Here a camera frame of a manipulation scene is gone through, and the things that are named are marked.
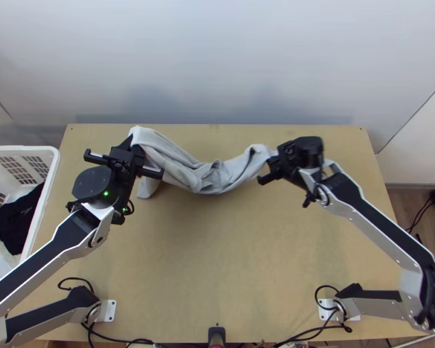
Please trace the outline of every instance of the wooden table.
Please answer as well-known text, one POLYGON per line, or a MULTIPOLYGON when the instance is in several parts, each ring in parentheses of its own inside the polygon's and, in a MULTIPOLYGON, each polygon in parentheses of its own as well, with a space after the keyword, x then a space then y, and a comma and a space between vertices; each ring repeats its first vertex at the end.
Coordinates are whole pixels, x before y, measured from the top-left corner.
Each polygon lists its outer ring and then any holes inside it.
MULTIPOLYGON (((74 180, 92 166, 86 148, 109 153, 131 125, 69 125, 61 163, 34 250, 67 217, 74 180)), ((271 148, 299 136, 324 139, 326 157, 362 186, 366 198, 394 219, 367 132, 356 126, 150 125, 202 161, 235 157, 252 143, 271 148)), ((108 241, 73 260, 13 312, 64 298, 64 277, 89 279, 100 298, 118 301, 115 320, 97 324, 106 335, 156 342, 205 342, 222 325, 228 342, 284 340, 322 325, 314 290, 359 282, 366 289, 396 289, 399 269, 365 235, 319 205, 302 208, 303 190, 280 180, 264 187, 254 180, 223 195, 194 195, 162 184, 148 200, 131 199, 135 214, 112 226, 108 241)), ((363 317, 353 333, 326 330, 318 340, 416 336, 407 322, 363 317)), ((86 340, 80 325, 45 336, 86 340)))

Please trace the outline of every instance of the white laundry basket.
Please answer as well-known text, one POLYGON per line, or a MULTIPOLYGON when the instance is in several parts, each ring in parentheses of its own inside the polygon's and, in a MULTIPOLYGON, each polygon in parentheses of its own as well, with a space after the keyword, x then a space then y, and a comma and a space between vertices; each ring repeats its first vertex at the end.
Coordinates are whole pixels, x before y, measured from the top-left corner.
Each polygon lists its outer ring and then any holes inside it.
MULTIPOLYGON (((0 146, 0 206, 17 200, 45 180, 20 262, 32 251, 59 162, 60 152, 52 146, 0 146)), ((12 268, 0 254, 0 278, 12 268)))

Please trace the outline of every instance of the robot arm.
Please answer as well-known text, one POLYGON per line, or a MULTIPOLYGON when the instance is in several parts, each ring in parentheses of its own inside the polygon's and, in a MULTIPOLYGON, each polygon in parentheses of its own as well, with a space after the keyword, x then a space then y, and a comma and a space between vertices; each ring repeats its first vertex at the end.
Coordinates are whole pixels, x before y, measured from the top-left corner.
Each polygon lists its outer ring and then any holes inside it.
POLYGON ((326 211, 348 219, 401 267, 395 291, 363 290, 359 284, 339 291, 331 302, 339 309, 337 319, 364 314, 407 320, 415 329, 435 332, 434 256, 370 204, 361 187, 337 163, 324 158, 321 138, 300 137, 284 143, 278 147, 278 156, 267 163, 270 173, 258 177, 260 184, 286 179, 303 188, 304 208, 317 202, 326 211))
POLYGON ((64 300, 7 318, 18 303, 69 260, 82 258, 101 246, 111 224, 123 224, 130 212, 129 196, 142 175, 161 179, 163 172, 144 165, 140 146, 132 136, 110 155, 87 149, 84 160, 98 164, 77 177, 72 189, 77 199, 67 205, 70 215, 58 225, 52 240, 0 279, 0 347, 14 347, 67 322, 112 321, 115 301, 100 300, 86 287, 73 288, 64 300))

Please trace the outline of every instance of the white backdrop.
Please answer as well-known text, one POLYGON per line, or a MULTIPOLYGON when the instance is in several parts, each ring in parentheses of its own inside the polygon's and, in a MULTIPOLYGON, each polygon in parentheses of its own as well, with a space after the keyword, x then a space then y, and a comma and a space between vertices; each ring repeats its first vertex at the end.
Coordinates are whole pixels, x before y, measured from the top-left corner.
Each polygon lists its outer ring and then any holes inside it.
POLYGON ((435 0, 0 0, 10 142, 68 122, 366 126, 435 90, 435 0))

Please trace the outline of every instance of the gray towel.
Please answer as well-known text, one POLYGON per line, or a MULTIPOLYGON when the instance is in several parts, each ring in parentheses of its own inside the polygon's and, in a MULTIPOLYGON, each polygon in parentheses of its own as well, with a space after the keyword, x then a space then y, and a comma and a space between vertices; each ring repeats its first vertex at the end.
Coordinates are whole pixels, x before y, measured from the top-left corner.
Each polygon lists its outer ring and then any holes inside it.
MULTIPOLYGON (((253 144, 245 152, 227 161, 200 162, 173 141, 150 128, 132 127, 132 145, 140 145, 147 155, 148 165, 164 169, 164 182, 200 194, 220 194, 252 180, 266 160, 277 154, 262 144, 253 144)), ((150 197, 160 180, 144 177, 137 190, 138 198, 150 197)))

